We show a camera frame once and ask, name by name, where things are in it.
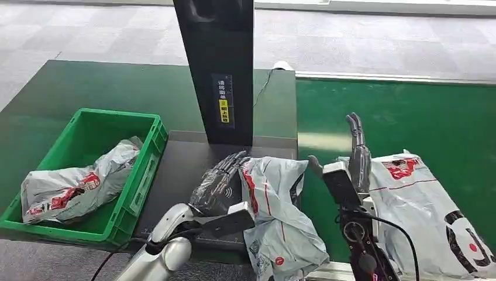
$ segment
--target yellow label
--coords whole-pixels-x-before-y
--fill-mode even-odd
[[[227,100],[219,100],[219,112],[221,113],[221,122],[229,123],[229,108]]]

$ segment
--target white courier bag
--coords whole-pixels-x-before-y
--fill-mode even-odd
[[[496,277],[494,255],[419,156],[378,157],[371,167],[370,196],[377,215],[409,233],[421,275]],[[413,275],[412,251],[404,235],[380,224],[378,236],[401,271]]]

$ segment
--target silver robotic arm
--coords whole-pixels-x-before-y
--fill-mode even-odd
[[[193,221],[191,207],[180,203],[170,208],[155,226],[149,241],[160,245],[167,242],[173,232],[184,222]],[[162,251],[143,245],[134,255],[116,281],[164,281],[190,259],[191,242],[188,238],[170,240]]]
[[[191,256],[191,241],[202,231],[215,237],[254,227],[247,202],[229,208],[226,215],[196,216],[196,208],[179,203],[170,208],[155,226],[145,244],[134,255],[116,281],[166,281]]]

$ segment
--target gray floor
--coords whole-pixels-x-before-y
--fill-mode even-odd
[[[496,80],[496,19],[256,11],[254,64],[297,70]],[[187,64],[173,8],[0,4],[0,110],[48,59]],[[105,252],[0,240],[0,281],[89,280]],[[99,280],[128,260],[114,257]],[[192,263],[177,280],[241,280]]]

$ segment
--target black scanner pillar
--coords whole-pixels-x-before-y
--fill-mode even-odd
[[[251,146],[253,0],[174,0],[174,7],[208,142]]]

